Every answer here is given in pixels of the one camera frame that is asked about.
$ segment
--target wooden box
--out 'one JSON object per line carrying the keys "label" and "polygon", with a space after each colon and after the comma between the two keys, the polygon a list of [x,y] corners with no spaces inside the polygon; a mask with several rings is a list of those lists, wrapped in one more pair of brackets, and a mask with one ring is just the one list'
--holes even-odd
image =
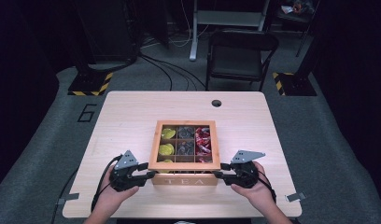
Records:
{"label": "wooden box", "polygon": [[154,185],[217,185],[220,170],[214,120],[158,120],[149,170]]}

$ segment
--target finger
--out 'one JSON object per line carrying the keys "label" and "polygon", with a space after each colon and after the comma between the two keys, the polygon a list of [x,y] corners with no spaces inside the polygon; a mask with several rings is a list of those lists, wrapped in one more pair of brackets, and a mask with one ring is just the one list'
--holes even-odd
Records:
{"label": "finger", "polygon": [[235,184],[231,184],[231,188],[232,190],[234,190],[234,192],[246,197],[246,191],[247,191],[246,189]]}
{"label": "finger", "polygon": [[125,190],[125,191],[120,193],[121,198],[123,200],[126,200],[126,199],[132,197],[133,195],[135,195],[138,192],[138,190],[139,190],[138,186],[134,186],[134,187],[132,187],[130,189],[127,189],[127,190]]}
{"label": "finger", "polygon": [[102,183],[102,185],[101,185],[101,189],[103,189],[107,184],[110,183],[110,181],[109,181],[109,177],[111,176],[111,172],[112,172],[113,169],[114,169],[114,166],[110,166],[110,167],[106,170],[106,175],[104,176],[103,183]]}
{"label": "finger", "polygon": [[260,165],[257,161],[253,161],[253,162],[254,162],[255,166],[257,167],[257,169],[258,169],[260,172],[264,173],[264,168],[263,168],[263,166]]}

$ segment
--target hand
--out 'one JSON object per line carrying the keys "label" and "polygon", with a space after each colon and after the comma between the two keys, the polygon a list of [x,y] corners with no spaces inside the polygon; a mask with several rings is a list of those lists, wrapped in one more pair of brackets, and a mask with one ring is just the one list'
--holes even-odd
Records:
{"label": "hand", "polygon": [[[264,175],[263,167],[256,161],[254,161],[254,164],[258,171],[263,173],[263,175],[259,174],[259,178],[269,183]],[[244,189],[235,184],[232,184],[231,188],[238,194],[246,197],[251,205],[266,217],[269,223],[291,223],[275,204],[271,191],[261,181],[258,181],[251,189]]]}
{"label": "hand", "polygon": [[106,221],[119,209],[121,203],[132,197],[139,190],[138,186],[125,191],[117,192],[109,185],[109,176],[114,166],[110,166],[104,176],[100,188],[100,196],[91,215],[84,223],[106,223]]}

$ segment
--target black chair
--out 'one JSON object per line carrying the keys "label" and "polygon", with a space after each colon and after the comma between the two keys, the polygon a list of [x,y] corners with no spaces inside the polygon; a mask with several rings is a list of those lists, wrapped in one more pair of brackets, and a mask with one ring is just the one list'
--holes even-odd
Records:
{"label": "black chair", "polygon": [[304,41],[307,38],[307,35],[310,32],[310,28],[313,24],[314,18],[316,16],[316,13],[318,11],[318,6],[320,0],[313,0],[313,9],[311,10],[312,12],[310,13],[302,13],[302,14],[297,14],[294,12],[290,12],[288,14],[284,13],[283,10],[281,9],[281,6],[286,5],[283,3],[282,0],[275,0],[272,4],[272,13],[271,17],[268,19],[268,25],[266,27],[266,31],[269,31],[272,23],[275,19],[282,21],[286,24],[289,24],[291,26],[295,26],[299,30],[301,30],[302,36],[302,42],[301,45],[298,48],[298,52],[296,53],[296,57],[299,57],[299,54],[301,52],[301,49],[303,47]]}
{"label": "black chair", "polygon": [[278,47],[274,35],[250,30],[224,29],[208,43],[205,90],[211,77],[260,82],[262,90],[270,60]]}

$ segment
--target wooden table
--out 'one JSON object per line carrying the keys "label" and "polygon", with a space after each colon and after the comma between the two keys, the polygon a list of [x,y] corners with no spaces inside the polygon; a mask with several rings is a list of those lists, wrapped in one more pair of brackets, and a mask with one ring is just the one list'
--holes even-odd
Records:
{"label": "wooden table", "polygon": [[[221,106],[213,106],[214,100]],[[67,201],[65,217],[87,217],[92,197],[106,165],[130,149],[140,163],[148,162],[156,121],[214,120],[221,162],[229,163],[239,149],[266,153],[257,159],[265,169],[277,205],[288,217],[302,213],[266,99],[249,91],[112,91],[96,122]],[[248,200],[219,180],[217,186],[154,186],[147,184],[126,200],[112,217],[124,218],[229,218],[261,217]]]}

